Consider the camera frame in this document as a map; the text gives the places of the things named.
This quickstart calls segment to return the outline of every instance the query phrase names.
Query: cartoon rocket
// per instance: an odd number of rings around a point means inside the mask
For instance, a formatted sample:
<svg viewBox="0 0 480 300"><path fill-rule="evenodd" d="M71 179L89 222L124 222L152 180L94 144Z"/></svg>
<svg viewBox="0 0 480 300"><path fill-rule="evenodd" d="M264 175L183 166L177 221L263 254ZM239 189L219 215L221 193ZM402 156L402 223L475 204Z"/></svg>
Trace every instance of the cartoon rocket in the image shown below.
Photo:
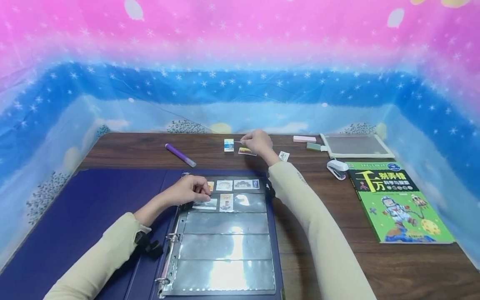
<svg viewBox="0 0 480 300"><path fill-rule="evenodd" d="M425 207L428 204L425 202L425 200L421 199L417 195L412 194L412 201L415 203L416 206L418 207Z"/></svg>

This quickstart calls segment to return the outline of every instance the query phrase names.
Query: purple marker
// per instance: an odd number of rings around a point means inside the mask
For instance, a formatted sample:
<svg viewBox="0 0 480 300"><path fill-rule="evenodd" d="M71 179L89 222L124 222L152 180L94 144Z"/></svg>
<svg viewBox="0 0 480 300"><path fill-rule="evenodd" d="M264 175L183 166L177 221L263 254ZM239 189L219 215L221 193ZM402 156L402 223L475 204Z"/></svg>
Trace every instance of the purple marker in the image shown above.
<svg viewBox="0 0 480 300"><path fill-rule="evenodd" d="M194 162L193 160L189 159L185 154L183 154L182 152L178 151L177 149L175 149L174 146L170 145L170 144L165 144L165 148L170 151L171 153L175 154L178 158L180 158L181 160L183 160L187 165L189 165L190 167L194 168L197 163Z"/></svg>

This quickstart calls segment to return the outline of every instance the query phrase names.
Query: clear plastic folder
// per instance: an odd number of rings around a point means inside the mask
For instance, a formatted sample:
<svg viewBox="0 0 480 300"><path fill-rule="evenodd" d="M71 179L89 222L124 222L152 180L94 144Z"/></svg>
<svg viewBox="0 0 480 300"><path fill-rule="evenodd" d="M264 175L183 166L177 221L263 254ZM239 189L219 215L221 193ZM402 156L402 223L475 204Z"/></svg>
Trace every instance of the clear plastic folder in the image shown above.
<svg viewBox="0 0 480 300"><path fill-rule="evenodd" d="M211 201L179 209L159 296L275 294L265 183L208 179Z"/></svg>

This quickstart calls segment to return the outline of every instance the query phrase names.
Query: beige sleeve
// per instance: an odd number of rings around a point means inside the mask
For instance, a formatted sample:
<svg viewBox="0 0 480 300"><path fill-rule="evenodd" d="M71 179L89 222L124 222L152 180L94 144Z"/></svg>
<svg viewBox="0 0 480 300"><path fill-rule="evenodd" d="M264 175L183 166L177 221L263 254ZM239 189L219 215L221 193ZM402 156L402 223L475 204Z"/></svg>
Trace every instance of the beige sleeve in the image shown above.
<svg viewBox="0 0 480 300"><path fill-rule="evenodd" d="M126 262L138 231L150 232L132 213L121 216L45 295L44 300L92 300Z"/></svg>
<svg viewBox="0 0 480 300"><path fill-rule="evenodd" d="M307 234L322 299L376 299L342 231L300 172L278 162L269 173L276 196Z"/></svg>

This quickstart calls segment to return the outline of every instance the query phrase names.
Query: stamp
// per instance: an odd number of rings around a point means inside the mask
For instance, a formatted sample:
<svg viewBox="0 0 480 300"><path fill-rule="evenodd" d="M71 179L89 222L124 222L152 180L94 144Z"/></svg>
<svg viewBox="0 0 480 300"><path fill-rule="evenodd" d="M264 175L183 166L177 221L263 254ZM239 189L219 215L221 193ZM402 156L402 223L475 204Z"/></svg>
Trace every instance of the stamp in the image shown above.
<svg viewBox="0 0 480 300"><path fill-rule="evenodd" d="M220 212L233 212L233 194L220 194Z"/></svg>
<svg viewBox="0 0 480 300"><path fill-rule="evenodd" d="M231 180L217 180L216 181L216 190L217 191L232 191L233 181Z"/></svg>
<svg viewBox="0 0 480 300"><path fill-rule="evenodd" d="M278 157L283 161L287 161L289 156L290 156L290 153L283 152L283 151L280 151L280 154L278 155Z"/></svg>
<svg viewBox="0 0 480 300"><path fill-rule="evenodd" d="M253 153L249 148L244 147L240 147L239 154L257 156L257 154Z"/></svg>
<svg viewBox="0 0 480 300"><path fill-rule="evenodd" d="M223 140L223 152L234 152L233 139Z"/></svg>
<svg viewBox="0 0 480 300"><path fill-rule="evenodd" d="M215 181L207 181L208 184L208 189L213 192L214 187L215 187Z"/></svg>
<svg viewBox="0 0 480 300"><path fill-rule="evenodd" d="M210 199L210 201L206 201L206 202L195 201L193 202L192 208L216 210L216 203L217 203L217 199Z"/></svg>
<svg viewBox="0 0 480 300"><path fill-rule="evenodd" d="M233 186L235 190L257 190L260 188L260 183L258 179L243 179L234 180Z"/></svg>

